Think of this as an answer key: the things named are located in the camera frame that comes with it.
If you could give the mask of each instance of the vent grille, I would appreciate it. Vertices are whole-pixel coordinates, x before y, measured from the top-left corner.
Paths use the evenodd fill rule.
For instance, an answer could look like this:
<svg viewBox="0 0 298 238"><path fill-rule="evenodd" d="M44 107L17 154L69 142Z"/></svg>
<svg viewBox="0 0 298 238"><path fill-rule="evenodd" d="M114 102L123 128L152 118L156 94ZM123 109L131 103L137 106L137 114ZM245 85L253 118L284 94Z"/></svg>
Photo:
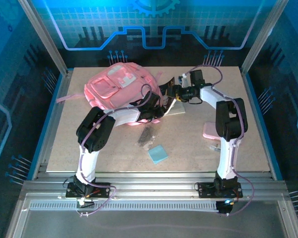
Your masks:
<svg viewBox="0 0 298 238"><path fill-rule="evenodd" d="M94 210L103 201L95 201L95 205L84 210ZM32 210L76 210L77 201L64 200L32 200ZM110 201L102 208L104 211L208 211L217 212L215 201Z"/></svg>
<svg viewBox="0 0 298 238"><path fill-rule="evenodd" d="M30 209L32 210L75 210L77 201L61 200L32 200Z"/></svg>

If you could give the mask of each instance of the blue wall graphic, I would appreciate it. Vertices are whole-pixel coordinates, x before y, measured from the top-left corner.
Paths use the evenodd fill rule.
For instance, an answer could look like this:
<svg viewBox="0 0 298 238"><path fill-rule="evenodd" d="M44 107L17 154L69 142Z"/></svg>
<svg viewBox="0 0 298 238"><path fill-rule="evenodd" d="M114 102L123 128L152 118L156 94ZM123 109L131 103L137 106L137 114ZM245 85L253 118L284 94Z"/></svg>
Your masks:
<svg viewBox="0 0 298 238"><path fill-rule="evenodd" d="M252 44L274 2L71 0L62 5L59 1L34 1L57 46L70 51L102 50L111 41L115 43L115 36L126 34L135 45L138 45L137 39L142 38L145 49L163 49L167 38L179 40L181 34L192 34L196 38L195 45L240 50ZM181 33L175 35L172 30L167 31L175 28L181 29ZM83 36L99 46L77 47ZM223 36L227 41L219 44ZM162 44L149 46L153 38L162 39Z"/></svg>

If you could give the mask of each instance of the pink bag strap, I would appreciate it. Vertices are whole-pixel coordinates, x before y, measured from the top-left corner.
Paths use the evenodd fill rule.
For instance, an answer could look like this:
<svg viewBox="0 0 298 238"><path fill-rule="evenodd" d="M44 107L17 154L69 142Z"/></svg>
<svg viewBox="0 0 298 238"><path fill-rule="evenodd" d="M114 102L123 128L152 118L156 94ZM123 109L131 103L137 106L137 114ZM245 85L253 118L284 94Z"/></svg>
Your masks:
<svg viewBox="0 0 298 238"><path fill-rule="evenodd" d="M161 71L159 71L158 73L157 73L157 75L155 76L155 80L158 82L158 80L160 79L160 76L162 75L162 72Z"/></svg>
<svg viewBox="0 0 298 238"><path fill-rule="evenodd" d="M63 101L68 100L70 98L81 98L81 97L85 97L85 95L83 93L76 93L76 94L73 94L73 95L67 95L65 97L58 98L56 100L56 103L63 102Z"/></svg>

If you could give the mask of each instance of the blue square pad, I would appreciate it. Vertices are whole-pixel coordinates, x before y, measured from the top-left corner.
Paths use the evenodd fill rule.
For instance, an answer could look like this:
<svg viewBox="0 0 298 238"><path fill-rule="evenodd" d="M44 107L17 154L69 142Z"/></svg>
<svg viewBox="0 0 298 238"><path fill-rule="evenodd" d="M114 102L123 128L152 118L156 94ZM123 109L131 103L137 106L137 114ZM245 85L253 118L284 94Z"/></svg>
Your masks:
<svg viewBox="0 0 298 238"><path fill-rule="evenodd" d="M153 163L156 165L157 163L168 158L168 155L164 148L161 145L158 145L150 150L148 150L148 154L150 155Z"/></svg>

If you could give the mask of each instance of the wooden board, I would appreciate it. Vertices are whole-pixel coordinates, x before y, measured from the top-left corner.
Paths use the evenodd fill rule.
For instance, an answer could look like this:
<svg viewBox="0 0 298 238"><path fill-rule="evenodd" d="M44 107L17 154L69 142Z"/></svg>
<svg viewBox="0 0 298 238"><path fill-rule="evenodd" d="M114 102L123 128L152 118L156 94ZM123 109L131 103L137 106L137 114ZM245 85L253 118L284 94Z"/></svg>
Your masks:
<svg viewBox="0 0 298 238"><path fill-rule="evenodd" d="M68 95L82 93L84 84L104 68L75 68ZM164 84L172 77L182 75L191 67L147 67L156 75L162 75L159 84ZM255 119L247 98L246 90L238 67L220 67L223 81L217 85L232 97L244 99L248 119L248 132L242 141L238 153L238 171L269 171L267 157L259 136ZM213 68L203 68L206 82L214 83L220 74ZM113 129L108 143L99 153L96 171L204 171L213 172L217 169L220 154L212 151L209 146L215 142L202 137L203 125L207 121L215 121L215 110L207 103L201 105L184 104L186 113L163 117L153 127L157 136L153 147L162 145L168 158L154 165L147 151L136 145L146 125L122 125ZM90 110L85 98L65 102L58 130L56 133L48 172L75 172L79 160L79 147L76 129Z"/></svg>

